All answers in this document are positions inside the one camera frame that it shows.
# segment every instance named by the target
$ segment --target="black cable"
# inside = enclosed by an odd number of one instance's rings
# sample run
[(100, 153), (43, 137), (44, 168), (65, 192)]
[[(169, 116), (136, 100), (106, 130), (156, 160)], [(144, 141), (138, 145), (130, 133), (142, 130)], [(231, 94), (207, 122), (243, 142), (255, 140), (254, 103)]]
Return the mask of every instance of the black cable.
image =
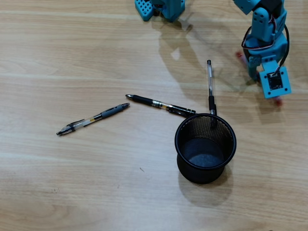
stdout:
[(280, 64), (279, 64), (280, 67), (284, 64), (284, 61), (285, 61), (286, 58), (288, 57), (289, 50), (290, 50), (290, 35), (289, 35), (289, 30), (288, 30), (288, 28), (287, 28), (286, 25), (284, 25), (284, 29), (285, 29), (285, 32), (286, 32), (286, 34), (287, 34), (287, 42), (288, 42), (288, 45), (287, 45), (287, 50), (286, 50), (286, 52), (285, 52), (285, 54), (284, 54), (284, 57), (283, 57), (283, 59), (281, 60), (281, 62), (280, 62)]
[(278, 66), (278, 68), (275, 71), (275, 75), (279, 72), (280, 68), (282, 67), (282, 65), (284, 64), (286, 58), (288, 57), (289, 51), (290, 51), (290, 35), (289, 35), (289, 30), (288, 27), (286, 25), (284, 25), (284, 29), (285, 29), (285, 33), (287, 35), (287, 50), (283, 56), (283, 58), (281, 59), (281, 62)]

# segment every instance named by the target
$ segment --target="wire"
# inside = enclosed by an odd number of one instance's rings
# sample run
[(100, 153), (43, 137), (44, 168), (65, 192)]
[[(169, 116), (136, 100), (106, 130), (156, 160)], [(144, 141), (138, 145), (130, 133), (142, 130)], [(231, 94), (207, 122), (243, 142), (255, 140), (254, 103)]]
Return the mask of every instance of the wire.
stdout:
[[(275, 34), (276, 32), (276, 28), (277, 28), (277, 23), (276, 23), (276, 20), (274, 18), (274, 16), (272, 15), (271, 16), (271, 19), (269, 21), (269, 24), (273, 23), (274, 27), (273, 27), (273, 34)], [(246, 46), (246, 40), (247, 40), (247, 36), (249, 34), (249, 32), (251, 31), (252, 29), (252, 26), (249, 27), (249, 29), (247, 30), (245, 36), (244, 36), (244, 39), (243, 39), (243, 42), (242, 42), (242, 48), (245, 49), (245, 50), (251, 50), (251, 51), (255, 51), (255, 50), (262, 50), (262, 49), (268, 49), (270, 47), (272, 47), (275, 43), (275, 37), (274, 37), (274, 40), (271, 42), (271, 44), (269, 45), (266, 45), (266, 46), (259, 46), (259, 47), (247, 47)]]
[(288, 57), (289, 51), (290, 51), (290, 34), (289, 34), (289, 30), (288, 30), (288, 27), (286, 25), (284, 25), (284, 29), (285, 29), (285, 33), (287, 35), (287, 50), (286, 50), (283, 58), (281, 59), (281, 62), (279, 64), (278, 68), (276, 69), (275, 74), (278, 73), (278, 71), (280, 70), (280, 68), (284, 64), (286, 58)]

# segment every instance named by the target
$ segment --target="black mesh pen holder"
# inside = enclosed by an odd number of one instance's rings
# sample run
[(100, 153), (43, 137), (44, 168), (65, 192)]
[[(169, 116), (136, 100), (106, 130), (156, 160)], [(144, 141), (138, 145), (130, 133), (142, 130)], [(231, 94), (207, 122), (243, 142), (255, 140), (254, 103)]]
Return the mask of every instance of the black mesh pen holder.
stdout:
[(175, 147), (181, 174), (191, 182), (207, 184), (216, 180), (233, 158), (236, 137), (222, 118), (197, 114), (181, 123)]

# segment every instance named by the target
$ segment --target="pen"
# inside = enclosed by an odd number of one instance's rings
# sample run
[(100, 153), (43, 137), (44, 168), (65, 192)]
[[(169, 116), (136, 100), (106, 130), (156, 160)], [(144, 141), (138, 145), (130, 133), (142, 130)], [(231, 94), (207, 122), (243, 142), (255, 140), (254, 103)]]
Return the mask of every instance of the pen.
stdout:
[(163, 103), (157, 100), (144, 98), (138, 95), (126, 95), (126, 97), (129, 98), (130, 100), (133, 100), (135, 102), (142, 103), (148, 106), (163, 108), (172, 114), (180, 115), (183, 117), (190, 117), (196, 114), (196, 111), (191, 110), (191, 109), (179, 107), (179, 106), (168, 104), (168, 103)]
[(120, 104), (116, 107), (112, 107), (96, 116), (93, 116), (91, 118), (88, 118), (88, 119), (82, 119), (82, 120), (79, 120), (79, 121), (76, 121), (76, 122), (73, 122), (73, 123), (70, 123), (68, 125), (66, 125), (64, 128), (62, 128), (61, 131), (57, 132), (57, 135), (58, 136), (63, 136), (63, 135), (66, 135), (68, 133), (71, 133), (73, 131), (76, 131), (80, 128), (83, 128), (83, 127), (86, 127), (96, 121), (99, 121), (101, 119), (106, 119), (110, 116), (113, 116), (119, 112), (122, 112), (124, 109), (128, 108), (129, 106), (129, 103), (125, 103), (125, 104)]
[(208, 106), (211, 114), (217, 116), (217, 109), (216, 109), (215, 99), (213, 96), (213, 84), (212, 84), (213, 72), (210, 60), (207, 61), (207, 74), (208, 74), (208, 95), (209, 95)]

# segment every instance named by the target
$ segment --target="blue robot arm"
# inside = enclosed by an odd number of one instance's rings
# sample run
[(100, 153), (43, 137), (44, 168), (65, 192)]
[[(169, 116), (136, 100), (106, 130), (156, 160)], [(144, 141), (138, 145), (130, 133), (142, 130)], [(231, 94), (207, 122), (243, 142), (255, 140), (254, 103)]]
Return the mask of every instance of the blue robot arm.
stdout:
[[(290, 47), (284, 0), (234, 0), (234, 3), (245, 14), (253, 11), (252, 26), (242, 43), (250, 77), (260, 78), (265, 98), (291, 93), (287, 69), (282, 67)], [(260, 65), (264, 71), (258, 73)]]

